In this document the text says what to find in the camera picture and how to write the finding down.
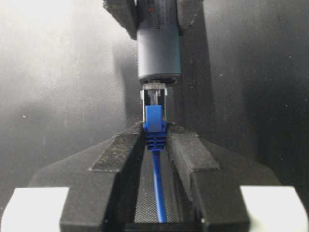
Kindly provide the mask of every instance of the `gray cylinder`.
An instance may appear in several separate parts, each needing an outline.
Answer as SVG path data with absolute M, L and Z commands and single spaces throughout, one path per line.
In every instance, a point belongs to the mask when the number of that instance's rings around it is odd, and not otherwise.
M 137 0 L 141 84 L 177 83 L 181 75 L 176 0 Z

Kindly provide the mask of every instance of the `cylindrical socket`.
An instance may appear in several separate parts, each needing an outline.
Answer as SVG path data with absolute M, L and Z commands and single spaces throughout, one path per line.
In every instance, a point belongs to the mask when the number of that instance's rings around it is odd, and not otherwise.
M 181 63 L 176 0 L 137 0 L 137 14 L 139 81 L 177 83 Z

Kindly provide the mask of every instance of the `gray background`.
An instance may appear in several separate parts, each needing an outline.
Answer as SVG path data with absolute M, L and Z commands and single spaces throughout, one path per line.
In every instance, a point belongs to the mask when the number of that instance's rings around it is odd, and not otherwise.
M 0 214 L 39 168 L 141 118 L 136 42 L 100 0 L 1 0 Z M 309 206 L 309 2 L 205 0 L 169 115 Z

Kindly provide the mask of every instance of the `white block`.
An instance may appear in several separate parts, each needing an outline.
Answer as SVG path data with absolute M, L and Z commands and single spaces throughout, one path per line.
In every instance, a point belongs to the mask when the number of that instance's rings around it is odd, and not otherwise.
M 250 232 L 308 232 L 305 208 L 291 186 L 241 186 Z
M 15 189 L 1 222 L 1 232 L 60 232 L 68 187 Z

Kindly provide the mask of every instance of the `blue ethernet cable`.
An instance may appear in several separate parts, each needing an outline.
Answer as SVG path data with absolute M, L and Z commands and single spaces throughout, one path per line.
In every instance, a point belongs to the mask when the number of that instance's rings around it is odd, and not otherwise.
M 153 176 L 158 221 L 167 222 L 164 204 L 164 193 L 161 175 L 160 151 L 164 149 L 166 142 L 166 122 L 162 117 L 161 105 L 150 105 L 145 108 L 146 121 L 143 124 L 146 133 L 148 150 L 153 156 Z

